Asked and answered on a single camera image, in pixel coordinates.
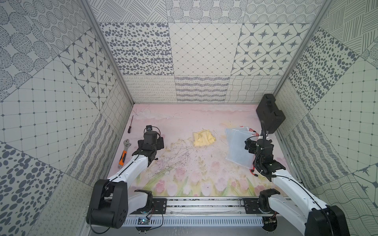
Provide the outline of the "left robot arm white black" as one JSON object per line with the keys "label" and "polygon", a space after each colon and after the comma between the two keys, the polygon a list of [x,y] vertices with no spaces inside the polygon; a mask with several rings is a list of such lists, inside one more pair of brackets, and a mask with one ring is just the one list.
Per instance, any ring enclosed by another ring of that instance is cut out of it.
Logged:
{"label": "left robot arm white black", "polygon": [[130,185],[157,160],[157,151],[164,148],[160,131],[152,128],[146,127],[143,139],[138,141],[138,149],[120,171],[94,184],[86,216],[86,222],[90,226],[119,229],[131,213],[150,213],[153,210],[151,191],[137,189],[129,193]]}

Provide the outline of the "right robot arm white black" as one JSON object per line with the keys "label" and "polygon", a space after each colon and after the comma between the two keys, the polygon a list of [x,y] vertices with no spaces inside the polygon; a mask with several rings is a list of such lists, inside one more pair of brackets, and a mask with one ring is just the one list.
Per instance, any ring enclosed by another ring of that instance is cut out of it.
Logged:
{"label": "right robot arm white black", "polygon": [[245,141],[245,149],[255,155],[255,171],[279,188],[260,192],[259,210],[277,212],[304,236],[348,236],[344,212],[320,200],[297,181],[274,159],[273,148],[266,138]]}

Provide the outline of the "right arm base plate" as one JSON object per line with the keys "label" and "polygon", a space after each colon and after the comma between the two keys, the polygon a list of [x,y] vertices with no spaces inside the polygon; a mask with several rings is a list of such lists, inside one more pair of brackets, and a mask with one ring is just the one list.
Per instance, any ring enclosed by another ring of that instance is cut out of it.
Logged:
{"label": "right arm base plate", "polygon": [[273,188],[263,190],[258,198],[242,198],[240,204],[245,208],[246,214],[273,214],[269,205],[269,198],[273,195],[280,195],[280,192]]}

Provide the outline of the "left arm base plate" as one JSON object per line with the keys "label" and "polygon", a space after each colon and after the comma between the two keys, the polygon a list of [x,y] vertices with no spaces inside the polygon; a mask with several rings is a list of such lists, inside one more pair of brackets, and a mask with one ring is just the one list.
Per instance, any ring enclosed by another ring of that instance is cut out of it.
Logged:
{"label": "left arm base plate", "polygon": [[157,213],[158,210],[165,214],[166,207],[167,198],[155,198],[149,190],[137,189],[128,198],[128,215]]}

